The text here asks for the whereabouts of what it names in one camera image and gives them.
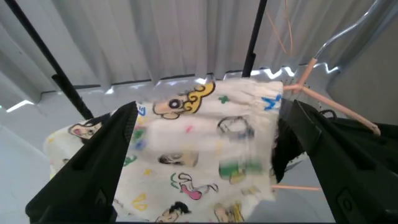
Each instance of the silver metal tube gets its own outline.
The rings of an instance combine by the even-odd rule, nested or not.
[[[365,12],[365,14],[363,14],[361,16],[361,18],[359,18],[353,25],[351,25],[350,27],[348,27],[347,29],[341,31],[340,33],[334,35],[332,38],[330,38],[328,41],[326,41],[322,47],[319,49],[319,51],[317,52],[317,54],[314,56],[315,59],[318,59],[319,55],[323,52],[323,50],[329,45],[331,44],[333,41],[339,39],[340,37],[344,36],[346,33],[348,33],[349,31],[355,29],[357,26],[359,26],[362,22],[364,22],[366,20],[366,18],[369,17],[369,15],[375,10],[377,4],[379,3],[380,0],[375,0],[372,4],[372,6],[368,9],[368,11]]]

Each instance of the green star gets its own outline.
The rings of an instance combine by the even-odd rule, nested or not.
[[[228,96],[222,96],[222,97],[219,97],[218,99],[221,101],[222,104],[229,101]]]

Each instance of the gray wall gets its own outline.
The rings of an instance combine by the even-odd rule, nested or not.
[[[330,96],[365,118],[398,125],[398,16],[394,16],[328,88]]]

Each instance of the patterned fabric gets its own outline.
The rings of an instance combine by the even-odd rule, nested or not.
[[[230,79],[137,103],[118,213],[150,222],[242,222],[261,200],[274,200],[271,153],[281,98],[281,82]],[[47,139],[53,175],[110,116]]]

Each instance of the thin wire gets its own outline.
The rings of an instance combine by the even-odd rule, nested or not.
[[[275,25],[274,25],[274,22],[272,21],[272,19],[271,19],[271,17],[270,17],[270,15],[269,15],[269,13],[268,13],[267,10],[266,10],[266,15],[267,15],[268,21],[271,23],[272,30],[274,31],[274,34],[275,34],[276,37],[278,38],[278,41],[279,41],[280,46],[282,47],[282,50],[285,52],[285,54],[287,54],[288,56],[291,56],[291,54],[292,54],[292,52],[293,52],[292,25],[290,24],[290,19],[289,19],[289,17],[287,16],[286,11],[287,11],[287,0],[285,0],[284,19],[287,21],[287,26],[289,27],[289,37],[290,37],[290,51],[289,51],[289,52],[286,51],[285,45],[282,43],[282,40],[280,39],[279,32],[278,32],[278,30],[276,29],[276,27],[275,27]]]

